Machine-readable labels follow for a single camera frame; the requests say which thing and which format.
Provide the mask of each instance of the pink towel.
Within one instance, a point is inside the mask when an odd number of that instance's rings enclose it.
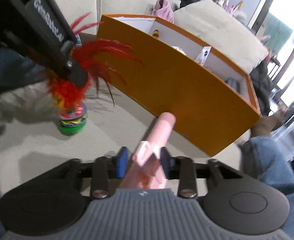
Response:
[[[174,12],[167,0],[157,0],[151,15],[158,16],[166,21],[174,23]]]

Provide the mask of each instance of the logo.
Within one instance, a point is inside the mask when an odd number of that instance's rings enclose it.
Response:
[[[147,194],[148,194],[148,192],[146,192],[146,191],[139,192],[139,195],[142,197],[146,196]]]
[[[59,29],[55,26],[53,20],[51,20],[50,14],[46,12],[43,6],[41,5],[41,0],[34,0],[33,6],[38,11],[40,16],[45,20],[45,23],[51,29],[52,33],[57,37],[57,39],[60,42],[62,42],[64,36],[61,33],[59,33]]]

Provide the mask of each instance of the metal bolt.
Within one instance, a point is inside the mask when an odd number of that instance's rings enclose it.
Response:
[[[94,198],[97,198],[97,199],[103,199],[103,198],[106,198],[108,196],[108,192],[105,191],[105,190],[101,190],[101,189],[97,189],[95,191],[92,192],[92,196]]]
[[[196,192],[192,189],[183,189],[179,193],[184,198],[193,198],[194,196],[196,196]]]
[[[67,66],[69,67],[69,68],[71,68],[72,67],[72,62],[69,60],[68,62],[67,62]]]

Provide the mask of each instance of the open box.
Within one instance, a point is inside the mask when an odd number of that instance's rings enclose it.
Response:
[[[98,60],[126,82],[110,73],[111,84],[155,116],[173,113],[174,130],[206,154],[216,155],[260,118],[247,73],[215,48],[203,66],[194,61],[204,46],[210,46],[198,37],[149,15],[103,15],[101,21],[97,38],[129,44],[143,63],[99,55]],[[152,36],[154,30],[159,39]],[[180,47],[186,56],[171,46]],[[224,82],[230,77],[239,82],[240,93]]]

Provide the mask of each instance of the pink toy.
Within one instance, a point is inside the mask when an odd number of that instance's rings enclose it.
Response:
[[[162,113],[146,141],[141,141],[132,157],[132,165],[120,184],[120,188],[165,188],[166,176],[160,165],[160,149],[167,143],[176,118]]]

